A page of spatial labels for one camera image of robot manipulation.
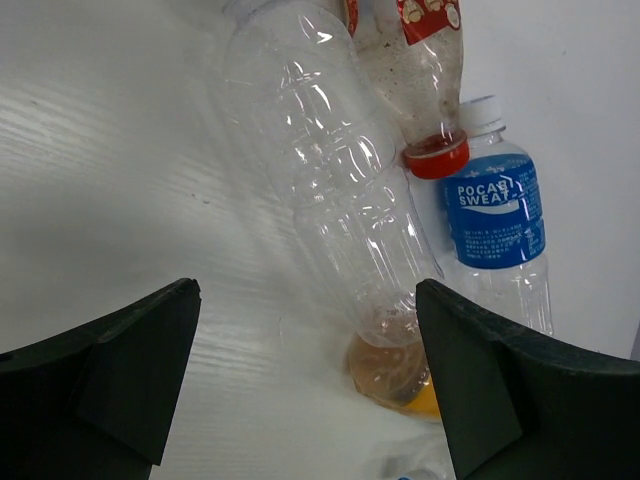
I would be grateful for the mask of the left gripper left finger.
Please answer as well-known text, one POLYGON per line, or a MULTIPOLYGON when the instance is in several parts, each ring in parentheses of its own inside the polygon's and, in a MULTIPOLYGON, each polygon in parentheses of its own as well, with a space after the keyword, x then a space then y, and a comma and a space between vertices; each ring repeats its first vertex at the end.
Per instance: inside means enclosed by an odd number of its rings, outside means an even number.
POLYGON ((179 279, 1 355, 4 479, 147 479, 162 462, 201 308, 179 279))

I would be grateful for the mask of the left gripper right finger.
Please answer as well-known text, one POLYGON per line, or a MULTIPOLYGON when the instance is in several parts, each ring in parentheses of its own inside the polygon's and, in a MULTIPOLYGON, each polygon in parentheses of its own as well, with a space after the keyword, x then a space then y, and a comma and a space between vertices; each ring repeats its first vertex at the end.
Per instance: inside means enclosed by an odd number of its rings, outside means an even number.
POLYGON ((459 479, 635 479, 639 365, 508 320, 440 282, 416 307, 459 479))

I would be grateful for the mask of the blue label Pocari Sweat bottle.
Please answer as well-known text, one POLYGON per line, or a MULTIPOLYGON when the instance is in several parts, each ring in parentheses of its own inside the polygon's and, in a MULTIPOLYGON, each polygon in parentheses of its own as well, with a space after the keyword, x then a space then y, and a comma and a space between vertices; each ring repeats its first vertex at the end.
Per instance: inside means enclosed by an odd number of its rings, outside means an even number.
POLYGON ((545 225, 534 161, 504 139, 496 96, 463 103, 460 121, 470 160, 442 183, 455 284, 483 308, 550 335, 545 225))

